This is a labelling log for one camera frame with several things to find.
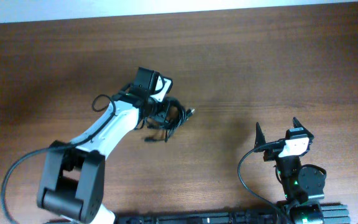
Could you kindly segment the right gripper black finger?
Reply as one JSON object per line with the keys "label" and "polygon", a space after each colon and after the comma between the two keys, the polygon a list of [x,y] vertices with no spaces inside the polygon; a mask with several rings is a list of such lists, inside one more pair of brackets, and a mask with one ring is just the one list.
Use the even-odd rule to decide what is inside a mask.
{"label": "right gripper black finger", "polygon": [[313,139],[314,138],[314,135],[308,131],[300,122],[299,120],[296,118],[296,117],[293,117],[292,119],[293,121],[293,127],[294,128],[302,128],[303,131],[306,133],[306,135],[310,138],[310,139]]}
{"label": "right gripper black finger", "polygon": [[262,152],[262,147],[266,145],[265,136],[262,132],[259,122],[255,124],[255,143],[254,143],[254,151],[255,152]]}

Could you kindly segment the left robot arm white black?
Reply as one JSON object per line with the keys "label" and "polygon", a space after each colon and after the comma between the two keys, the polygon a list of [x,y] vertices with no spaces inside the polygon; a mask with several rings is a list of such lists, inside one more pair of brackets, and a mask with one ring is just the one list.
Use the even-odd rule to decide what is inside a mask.
{"label": "left robot arm white black", "polygon": [[70,142],[47,149],[37,206],[72,223],[114,223],[116,215],[103,205],[106,160],[121,139],[150,119],[150,129],[164,130],[167,141],[188,112],[165,91],[121,90],[108,97],[104,114]]}

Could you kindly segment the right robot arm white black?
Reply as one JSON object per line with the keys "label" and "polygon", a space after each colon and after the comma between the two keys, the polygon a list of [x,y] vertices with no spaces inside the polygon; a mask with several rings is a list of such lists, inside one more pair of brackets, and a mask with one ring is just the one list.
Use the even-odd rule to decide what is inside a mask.
{"label": "right robot arm white black", "polygon": [[275,175],[283,187],[286,200],[277,205],[288,218],[287,223],[324,223],[319,201],[324,198],[326,170],[313,164],[302,164],[314,135],[296,118],[285,137],[267,142],[257,123],[255,152],[262,152],[265,162],[275,162]]}

